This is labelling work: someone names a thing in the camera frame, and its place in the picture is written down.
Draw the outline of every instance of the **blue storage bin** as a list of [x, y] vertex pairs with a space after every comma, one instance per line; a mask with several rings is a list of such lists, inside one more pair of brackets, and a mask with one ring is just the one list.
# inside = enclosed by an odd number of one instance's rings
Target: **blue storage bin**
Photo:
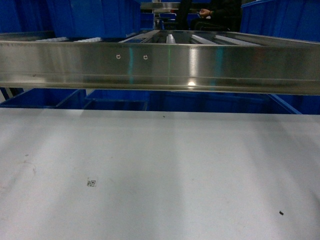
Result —
[[159, 17], [168, 20], [176, 20], [177, 14], [175, 13], [159, 13]]
[[277, 11], [277, 0], [253, 1], [242, 5], [240, 32], [273, 36]]
[[242, 9], [242, 33], [320, 42], [319, 0], [259, 0]]
[[85, 99], [88, 101], [100, 100], [131, 100], [148, 101], [150, 91], [143, 90], [94, 90]]
[[140, 30], [135, 0], [47, 0], [57, 37], [126, 38]]
[[278, 102], [263, 94], [152, 92], [150, 111], [292, 114]]
[[60, 102], [56, 108], [57, 109], [84, 109], [87, 104], [86, 101], [86, 90], [78, 89], [72, 94], [70, 94], [67, 98], [65, 98], [62, 102]]
[[186, 18], [188, 26], [190, 26], [192, 20], [199, 19], [199, 18], [200, 18], [199, 14], [197, 14], [197, 13], [189, 13], [187, 18]]
[[54, 109], [67, 106], [69, 97], [80, 92], [74, 89], [42, 89], [34, 88], [10, 98], [0, 104], [2, 108]]
[[129, 100], [92, 100], [85, 110], [117, 110], [117, 111], [145, 111], [148, 103], [146, 101]]
[[141, 30], [155, 29], [155, 14], [154, 13], [141, 13]]
[[320, 96], [278, 95], [302, 114], [320, 115]]
[[0, 33], [52, 30], [47, 3], [43, 0], [3, 0]]

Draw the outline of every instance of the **qr code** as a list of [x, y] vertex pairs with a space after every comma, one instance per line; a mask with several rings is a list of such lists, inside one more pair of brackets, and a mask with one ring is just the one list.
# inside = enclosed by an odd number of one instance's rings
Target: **qr code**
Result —
[[86, 184], [88, 187], [96, 187], [97, 186], [97, 180], [92, 180], [88, 177], [88, 181]]

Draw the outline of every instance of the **white surface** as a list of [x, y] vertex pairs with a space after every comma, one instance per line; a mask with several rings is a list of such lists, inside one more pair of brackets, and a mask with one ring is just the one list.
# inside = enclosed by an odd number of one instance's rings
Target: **white surface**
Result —
[[0, 109], [0, 239], [319, 240], [319, 123]]

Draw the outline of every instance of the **roller conveyor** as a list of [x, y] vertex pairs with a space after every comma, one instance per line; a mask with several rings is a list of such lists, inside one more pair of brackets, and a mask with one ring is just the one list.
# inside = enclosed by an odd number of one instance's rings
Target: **roller conveyor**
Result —
[[235, 32], [0, 35], [0, 86], [320, 94], [320, 43]]

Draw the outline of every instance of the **black clothing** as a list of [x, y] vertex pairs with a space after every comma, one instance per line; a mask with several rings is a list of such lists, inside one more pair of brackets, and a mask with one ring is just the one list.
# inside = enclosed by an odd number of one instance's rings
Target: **black clothing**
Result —
[[211, 19], [198, 18], [191, 22], [191, 30], [203, 30], [214, 27], [215, 31], [226, 31], [233, 27], [234, 19], [241, 16], [242, 0], [211, 0], [208, 10], [212, 11]]

